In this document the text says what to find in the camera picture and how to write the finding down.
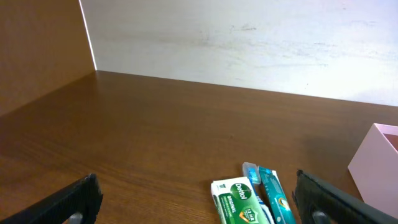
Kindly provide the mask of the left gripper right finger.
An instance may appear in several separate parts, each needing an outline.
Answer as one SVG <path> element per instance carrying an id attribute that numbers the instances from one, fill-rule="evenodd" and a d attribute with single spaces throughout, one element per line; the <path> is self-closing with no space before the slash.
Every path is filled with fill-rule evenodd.
<path id="1" fill-rule="evenodd" d="M 397 219 L 303 170 L 292 198 L 302 223 L 397 224 Z"/>

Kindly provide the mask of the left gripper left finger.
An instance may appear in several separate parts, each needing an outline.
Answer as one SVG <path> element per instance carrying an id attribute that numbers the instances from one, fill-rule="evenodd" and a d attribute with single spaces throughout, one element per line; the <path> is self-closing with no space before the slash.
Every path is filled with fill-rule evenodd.
<path id="1" fill-rule="evenodd" d="M 41 201 L 1 220 L 1 224 L 63 223 L 79 213 L 81 223 L 94 223 L 103 194 L 95 174 L 89 174 Z"/>

